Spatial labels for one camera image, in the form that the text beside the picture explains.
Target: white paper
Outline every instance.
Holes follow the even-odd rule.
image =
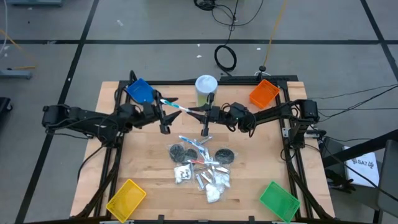
[[[350,159],[345,162],[345,164],[356,172],[359,172],[377,186],[379,185],[379,170],[377,169],[377,161],[374,152],[367,153],[365,155],[359,156],[355,159]],[[346,167],[346,176],[347,179],[353,179],[353,184],[362,185],[367,187],[373,187],[367,180],[360,177],[358,174],[349,170]]]

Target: bracket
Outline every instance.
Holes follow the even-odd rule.
[[[289,130],[290,128],[282,128],[282,135],[284,138],[288,138],[289,137]],[[313,133],[311,131],[306,131],[304,134],[305,138],[313,138],[313,139],[318,139],[319,138],[319,134],[318,133]]]

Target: cable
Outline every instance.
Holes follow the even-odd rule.
[[[248,25],[251,21],[253,21],[254,20],[254,18],[256,18],[256,16],[259,14],[259,12],[260,12],[260,10],[261,10],[261,7],[262,7],[262,4],[264,3],[264,0],[262,0],[261,1],[261,4],[260,4],[260,6],[259,6],[259,9],[257,10],[257,12],[254,14],[254,16],[249,20],[249,21],[247,21],[247,22],[245,22],[245,23],[242,23],[242,24],[234,24],[234,26],[236,27],[236,26],[245,26],[245,25]],[[216,7],[215,8],[218,8],[218,7],[226,7],[227,9],[229,9],[229,11],[231,12],[231,14],[232,14],[232,10],[228,7],[228,6],[225,6],[225,5],[220,5],[220,4],[216,4]],[[223,25],[227,25],[227,26],[230,26],[231,24],[226,24],[226,23],[224,23],[224,22],[220,22],[218,19],[216,19],[216,17],[214,16],[214,14],[213,14],[213,18],[214,18],[214,20],[216,21],[216,22],[218,22],[218,23],[220,23],[220,24],[223,24]]]
[[[377,186],[375,183],[373,183],[371,180],[369,180],[368,178],[366,178],[365,176],[363,176],[362,174],[360,174],[359,172],[356,172],[354,169],[352,169],[350,166],[347,166],[343,161],[339,160],[336,156],[334,156],[329,149],[326,147],[325,142],[322,139],[319,139],[322,143],[323,143],[323,147],[326,149],[327,152],[329,152],[329,155],[335,159],[335,161],[339,162],[340,164],[343,164],[345,167],[347,167],[347,169],[353,171],[355,174],[357,174],[358,176],[362,177],[364,180],[368,181],[375,189],[378,189],[378,191],[382,192],[383,194],[387,195],[388,197],[390,197],[391,199],[395,200],[396,202],[398,202],[398,198],[394,197],[393,195],[391,195],[390,193],[386,192],[385,190],[381,189],[379,186]]]
[[[269,52],[271,51],[272,38],[274,37],[274,35],[276,33],[276,30],[278,29],[279,21],[282,19],[282,15],[283,15],[283,13],[285,11],[285,8],[286,8],[286,2],[287,2],[287,0],[284,0],[284,3],[282,5],[282,9],[280,9],[280,11],[279,11],[279,15],[278,15],[278,18],[277,18],[277,20],[275,22],[274,29],[272,30],[271,37],[269,38],[269,43],[268,43],[268,48],[267,48],[267,53],[266,53],[266,59],[264,60],[263,66],[266,66],[266,63],[267,63],[267,60],[268,60],[268,55],[269,55]]]
[[[32,68],[35,69],[35,68],[37,67],[37,66],[36,66],[36,65],[37,65],[37,61],[36,61],[36,59],[35,59],[33,56],[31,56],[31,54],[29,54],[28,52],[26,52],[20,45],[18,45],[17,43],[15,43],[15,41],[12,40],[12,39],[10,38],[10,36],[8,36],[8,34],[7,34],[6,32],[4,32],[2,29],[0,29],[0,33],[2,33],[7,39],[9,39],[9,40],[11,41],[11,43],[12,43],[19,51],[21,51],[27,59],[30,60],[30,62],[32,62],[33,64],[35,64],[34,66],[16,67],[16,68],[13,68],[14,70],[15,70],[15,69],[32,69]]]
[[[346,110],[347,108],[318,108],[318,110]],[[355,108],[351,110],[398,110],[398,108]]]
[[[333,140],[339,141],[339,142],[349,142],[349,141],[359,141],[359,140],[366,140],[366,141],[372,140],[371,138],[356,138],[356,139],[340,140],[340,139],[332,138],[332,137],[330,137],[330,136],[325,136],[325,137],[328,137],[328,138],[330,138],[330,139],[333,139]]]
[[[101,147],[99,147],[96,151],[94,151],[91,155],[89,155],[80,165],[79,167],[79,171],[77,172],[77,181],[79,181],[79,177],[80,177],[80,172],[81,169],[83,168],[83,166],[86,164],[86,162],[91,159],[95,154],[97,154],[102,148],[104,147],[104,145],[101,145]]]
[[[392,88],[390,88],[390,89],[388,89],[388,90],[385,90],[385,91],[383,91],[383,92],[381,92],[381,93],[379,93],[379,94],[377,94],[377,95],[374,95],[374,96],[370,97],[370,98],[367,99],[367,100],[364,100],[364,101],[359,102],[359,103],[357,103],[357,104],[355,104],[355,105],[353,105],[353,106],[350,106],[349,108],[347,108],[347,109],[345,109],[345,110],[343,110],[343,111],[341,111],[341,112],[339,112],[339,113],[335,113],[335,114],[332,114],[332,115],[329,115],[329,116],[323,114],[323,116],[326,116],[327,118],[324,119],[324,120],[322,120],[322,121],[319,121],[319,123],[324,122],[324,121],[327,121],[327,120],[329,120],[330,118],[332,118],[332,117],[334,117],[334,116],[337,116],[337,115],[339,115],[339,114],[345,113],[345,112],[350,111],[350,110],[352,110],[352,109],[354,109],[354,108],[357,108],[357,107],[359,107],[359,106],[361,106],[361,105],[363,105],[363,104],[365,104],[365,103],[367,103],[367,102],[369,102],[369,101],[371,101],[371,100],[373,100],[373,99],[375,99],[375,98],[377,98],[377,97],[379,97],[379,96],[381,96],[381,95],[387,93],[388,91],[391,91],[391,90],[393,90],[393,89],[395,89],[395,88],[397,88],[397,87],[398,87],[398,85],[395,85],[394,87],[392,87]]]
[[[6,22],[6,31],[5,31],[5,33],[4,33],[4,43],[3,43],[2,46],[1,46],[0,55],[1,55],[2,51],[4,50],[4,48],[5,48],[5,46],[6,46],[6,43],[7,43],[7,34],[8,34],[8,8],[7,8],[7,1],[6,1],[6,0],[4,0],[4,13],[5,13],[5,15],[6,15],[6,20],[5,20],[5,22]]]
[[[232,72],[232,71],[236,68],[236,64],[237,64],[237,62],[238,62],[238,58],[237,58],[237,56],[236,56],[234,50],[233,50],[231,47],[228,47],[228,46],[227,46],[227,44],[228,44],[229,41],[231,40],[232,31],[235,30],[235,27],[236,27],[236,26],[245,26],[245,25],[249,24],[251,21],[253,21],[254,18],[256,18],[256,16],[259,14],[259,12],[260,12],[260,10],[261,10],[261,7],[262,7],[262,5],[263,5],[263,3],[264,3],[264,0],[261,1],[261,4],[260,4],[260,6],[259,6],[259,9],[258,9],[257,12],[255,13],[255,15],[254,15],[249,21],[247,21],[247,22],[245,22],[245,23],[243,23],[243,24],[235,24],[235,22],[236,22],[236,10],[237,10],[237,8],[238,8],[238,2],[239,2],[239,0],[236,0],[235,10],[234,10],[234,12],[232,12],[232,10],[231,10],[228,6],[225,6],[225,5],[223,5],[223,4],[216,4],[216,3],[215,3],[215,0],[204,0],[204,1],[199,2],[199,3],[198,3],[198,0],[193,0],[193,3],[195,3],[196,7],[200,8],[200,9],[202,9],[202,10],[204,10],[204,11],[211,11],[211,15],[213,16],[213,19],[214,19],[216,22],[218,22],[218,23],[220,23],[220,24],[223,24],[223,25],[226,25],[226,26],[229,26],[229,27],[228,27],[228,29],[229,29],[228,39],[227,39],[227,41],[226,41],[225,44],[217,46],[217,48],[216,48],[215,51],[214,51],[214,60],[215,60],[215,62],[216,62],[216,64],[217,64],[217,66],[218,66],[223,72],[225,72],[225,74],[227,74],[227,75],[230,76],[230,77],[232,77],[232,75],[230,74],[230,72]],[[232,22],[231,22],[230,24],[227,24],[227,23],[224,23],[224,22],[220,22],[220,21],[215,17],[215,15],[214,15],[214,9],[219,9],[219,10],[223,11],[223,12],[232,20]],[[230,67],[225,67],[224,65],[222,65],[222,64],[220,63],[220,61],[218,60],[218,51],[219,51],[220,49],[226,49],[226,50],[232,55],[232,58],[233,58],[233,64],[232,64],[232,66],[230,66]]]
[[[257,125],[256,125],[256,123],[257,123],[256,116],[255,116],[252,112],[250,112],[250,111],[248,111],[248,110],[241,110],[241,109],[237,108],[236,106],[231,106],[229,103],[224,103],[224,104],[221,106],[221,110],[224,111],[224,112],[226,112],[226,111],[225,111],[226,108],[232,108],[232,107],[235,108],[236,110],[240,111],[240,112],[249,113],[249,114],[251,114],[251,115],[253,116],[253,121],[250,122],[250,123],[246,126],[246,127],[249,129],[249,138],[253,137],[253,134],[254,134],[254,132],[255,132],[255,130],[256,130],[256,126],[257,126]],[[236,130],[235,126],[228,126],[228,125],[226,125],[226,127],[228,128],[228,130],[230,130],[230,131],[232,131],[232,132],[235,132],[235,130]]]
[[[319,99],[319,100],[332,99],[332,98],[337,98],[337,97],[346,96],[346,95],[353,95],[353,94],[357,94],[357,93],[364,93],[364,92],[366,92],[366,91],[377,90],[377,89],[380,89],[380,88],[392,87],[392,86],[396,86],[396,85],[398,85],[398,84],[379,86],[379,87],[370,88],[370,89],[367,89],[367,90],[360,90],[360,91],[356,91],[356,92],[352,92],[352,93],[344,93],[344,94],[336,95],[336,96],[311,97],[311,98],[308,98],[308,99]]]
[[[312,147],[313,149],[316,149],[317,151],[319,151],[319,149],[317,149],[315,146],[311,146],[311,145],[309,145],[309,144],[305,144],[306,146],[310,146],[310,147]]]
[[[77,139],[86,139],[86,140],[89,139],[88,137],[79,137],[79,136],[74,136],[72,134],[67,134],[67,133],[49,133],[48,129],[45,130],[45,133],[49,134],[49,135],[53,135],[53,136],[60,135],[60,136],[69,136],[69,137],[77,138]]]
[[[236,68],[236,64],[238,62],[238,58],[237,58],[234,50],[232,50],[231,47],[228,47],[227,44],[229,43],[229,40],[231,39],[232,31],[234,31],[234,29],[235,29],[234,23],[235,23],[235,20],[236,20],[235,15],[236,15],[236,10],[238,8],[238,2],[239,2],[239,0],[236,0],[235,10],[234,10],[234,13],[233,13],[233,16],[232,16],[233,20],[232,20],[232,23],[229,25],[228,40],[226,41],[225,44],[217,46],[216,50],[214,51],[214,60],[216,61],[217,66],[230,77],[232,77],[232,75],[229,72],[232,72]],[[214,17],[213,10],[211,10],[211,15],[213,15],[213,18],[216,20],[216,18]],[[217,56],[219,49],[226,49],[232,55],[232,58],[233,58],[234,62],[233,62],[231,67],[225,67],[225,66],[223,66],[220,63],[220,61],[218,60],[218,56]]]
[[[295,150],[295,151],[293,152],[293,156],[291,156],[289,160],[284,159],[284,158],[282,157],[282,153],[283,153],[284,151],[285,151],[285,149],[282,149],[282,150],[281,150],[281,152],[280,152],[280,158],[281,158],[283,161],[285,161],[285,162],[290,162],[290,161],[296,156],[296,150]]]

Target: small plastic bag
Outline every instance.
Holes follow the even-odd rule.
[[[177,166],[174,168],[175,183],[180,184],[184,181],[191,180],[193,172],[192,164]]]
[[[216,202],[220,199],[221,192],[215,184],[206,185],[206,198],[208,203]]]
[[[225,186],[227,188],[231,187],[231,184],[229,183],[229,174],[214,172],[214,179],[216,180],[216,185]]]

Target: wooden tabletop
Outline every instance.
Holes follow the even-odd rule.
[[[118,82],[103,82],[97,111],[113,112],[113,93],[117,87]],[[176,103],[184,107],[195,106],[193,85],[153,87],[164,97],[179,97]],[[249,102],[249,94],[254,87],[219,86],[216,105],[236,101],[255,113],[259,109]],[[291,100],[307,98],[302,82],[288,82],[288,87]],[[175,111],[175,108],[169,106],[163,108],[167,114]],[[222,147],[236,153],[236,159],[231,165],[231,188],[222,195],[219,202],[211,204],[207,203],[205,192],[198,190],[197,182],[175,184],[175,164],[167,150],[168,145],[180,142],[178,135],[201,139],[202,125],[196,119],[182,113],[171,125],[171,134],[168,135],[160,133],[158,123],[133,129],[125,135],[116,190],[127,179],[132,179],[147,192],[146,198],[130,216],[131,220],[156,220],[159,214],[165,215],[166,220],[247,220],[250,215],[254,215],[258,221],[280,220],[259,201],[272,180],[290,191],[286,164],[280,158],[283,145],[279,122],[257,126],[252,138],[247,133],[232,133],[219,124],[209,124],[209,128],[213,139],[205,146],[209,148],[210,154]],[[314,139],[306,139],[306,144],[318,147]],[[99,146],[97,139],[89,140],[85,157]],[[320,153],[311,147],[306,147],[301,152],[308,189],[325,211],[334,216]],[[79,213],[98,189],[104,155],[103,149],[82,169],[71,215]],[[306,217],[302,194],[299,188],[297,190],[298,199],[302,202],[302,217]],[[105,214],[107,201],[108,191],[104,194],[101,214]]]

